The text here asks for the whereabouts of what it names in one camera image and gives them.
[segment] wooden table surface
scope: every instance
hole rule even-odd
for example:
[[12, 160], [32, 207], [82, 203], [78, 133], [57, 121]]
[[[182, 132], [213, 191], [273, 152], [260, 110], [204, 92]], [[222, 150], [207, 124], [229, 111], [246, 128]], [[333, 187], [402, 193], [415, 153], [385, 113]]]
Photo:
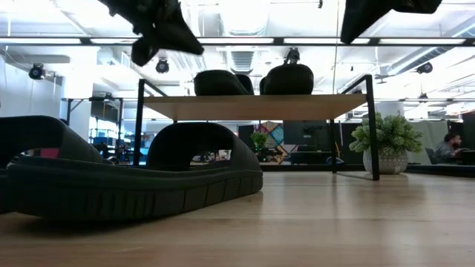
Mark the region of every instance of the wooden table surface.
[[259, 194], [129, 224], [0, 215], [0, 266], [475, 266], [475, 180], [266, 173]]
[[144, 102], [173, 120], [319, 120], [363, 105], [366, 96], [167, 96], [146, 97]]

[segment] person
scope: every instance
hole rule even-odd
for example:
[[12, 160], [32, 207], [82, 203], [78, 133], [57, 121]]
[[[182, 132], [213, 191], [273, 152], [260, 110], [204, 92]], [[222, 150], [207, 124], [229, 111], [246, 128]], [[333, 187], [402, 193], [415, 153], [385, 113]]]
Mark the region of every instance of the person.
[[461, 142], [460, 135], [447, 133], [444, 136], [444, 141], [440, 142], [436, 147], [436, 160], [439, 162], [453, 162], [451, 159], [461, 151], [459, 148]]

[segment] wall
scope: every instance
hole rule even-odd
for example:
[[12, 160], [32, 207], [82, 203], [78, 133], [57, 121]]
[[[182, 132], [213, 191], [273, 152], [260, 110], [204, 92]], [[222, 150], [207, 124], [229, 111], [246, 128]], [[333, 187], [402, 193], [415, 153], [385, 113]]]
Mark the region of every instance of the wall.
[[5, 64], [0, 56], [0, 116], [59, 117], [61, 86], [33, 81], [24, 70]]

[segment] ceiling light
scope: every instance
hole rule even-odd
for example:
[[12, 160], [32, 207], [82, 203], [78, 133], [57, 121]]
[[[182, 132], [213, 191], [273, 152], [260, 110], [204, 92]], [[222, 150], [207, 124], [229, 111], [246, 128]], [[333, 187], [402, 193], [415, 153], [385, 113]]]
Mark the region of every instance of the ceiling light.
[[249, 45], [249, 44], [271, 44], [273, 38], [255, 38], [255, 37], [224, 37], [224, 38], [198, 38], [203, 45]]
[[0, 38], [0, 45], [80, 45], [78, 38]]
[[92, 38], [91, 42], [98, 45], [132, 45], [138, 38]]
[[[367, 44], [370, 40], [367, 38], [359, 38], [356, 39], [352, 44], [361, 45]], [[298, 44], [305, 44], [305, 45], [333, 45], [333, 44], [341, 44], [340, 39], [338, 38], [285, 38], [284, 44], [288, 45], [298, 45]]]
[[453, 38], [446, 38], [446, 39], [404, 39], [404, 38], [397, 38], [397, 39], [381, 39], [379, 41], [380, 45], [460, 45], [461, 43], [465, 42], [465, 39], [453, 39]]

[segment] green succulent plant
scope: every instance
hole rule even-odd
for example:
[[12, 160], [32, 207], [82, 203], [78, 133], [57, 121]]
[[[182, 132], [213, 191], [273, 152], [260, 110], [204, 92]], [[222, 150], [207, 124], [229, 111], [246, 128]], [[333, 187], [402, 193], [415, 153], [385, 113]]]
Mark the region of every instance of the green succulent plant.
[[251, 139], [258, 150], [264, 147], [267, 141], [267, 134], [261, 132], [254, 132], [251, 134]]
[[[358, 126], [351, 135], [356, 139], [350, 144], [351, 151], [363, 152], [370, 149], [370, 124], [367, 119], [363, 120], [362, 126]], [[379, 151], [390, 156], [403, 151], [420, 153], [421, 137], [422, 133], [414, 130], [403, 116], [382, 118], [380, 113], [376, 113], [376, 145]]]

